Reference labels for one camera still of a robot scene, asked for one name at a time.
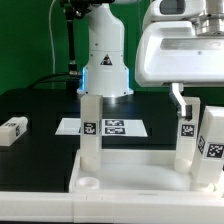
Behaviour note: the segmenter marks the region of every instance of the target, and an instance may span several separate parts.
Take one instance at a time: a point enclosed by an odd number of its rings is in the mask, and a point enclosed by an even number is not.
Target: white foam block
[[[224,164],[224,108],[206,107],[191,172],[198,184],[217,184]]]

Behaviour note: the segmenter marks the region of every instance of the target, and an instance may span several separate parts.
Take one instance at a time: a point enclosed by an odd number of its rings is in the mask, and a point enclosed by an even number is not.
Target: black table
[[[28,118],[28,130],[10,147],[0,146],[0,191],[68,192],[79,136],[58,136],[63,117],[80,117],[80,100],[66,90],[14,89],[0,96],[0,124]],[[148,137],[103,137],[103,148],[175,149],[176,108],[167,93],[137,92],[104,105],[103,118],[141,119]]]

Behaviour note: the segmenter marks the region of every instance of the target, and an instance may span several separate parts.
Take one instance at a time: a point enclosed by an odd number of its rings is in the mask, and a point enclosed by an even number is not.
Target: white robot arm
[[[136,0],[117,0],[129,4]],[[83,69],[80,94],[103,95],[109,103],[125,99],[129,89],[129,69],[124,58],[124,25],[110,11],[109,4],[93,5],[89,22],[89,61]]]

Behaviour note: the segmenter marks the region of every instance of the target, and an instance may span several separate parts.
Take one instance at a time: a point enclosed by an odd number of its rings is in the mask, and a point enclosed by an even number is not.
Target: white block
[[[84,95],[81,98],[81,168],[86,171],[100,169],[102,148],[103,97]]]
[[[217,184],[224,165],[224,108],[206,107],[191,172],[196,184]]]
[[[178,121],[176,157],[174,168],[177,172],[190,172],[192,160],[194,157],[198,120],[200,112],[200,99],[193,97],[184,97],[187,104],[192,105],[192,120],[187,121],[180,118]]]
[[[26,117],[13,117],[0,127],[0,146],[10,146],[27,130]]]

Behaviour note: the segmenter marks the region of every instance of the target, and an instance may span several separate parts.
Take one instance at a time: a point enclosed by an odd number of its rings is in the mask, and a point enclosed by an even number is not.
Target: green backdrop
[[[12,88],[24,88],[40,77],[52,73],[48,13],[52,0],[0,1],[0,94]],[[138,5],[111,5],[111,11],[125,25],[125,64],[130,69],[130,86],[140,88],[134,80],[137,45],[140,39],[139,11],[142,19],[149,0]],[[53,9],[52,28],[56,52],[56,72],[67,71],[68,47],[66,21],[59,6]],[[87,20],[75,21],[75,46],[79,68],[88,61]],[[150,88],[167,91],[167,88]],[[222,102],[223,88],[187,88],[189,95],[201,96],[209,103]]]

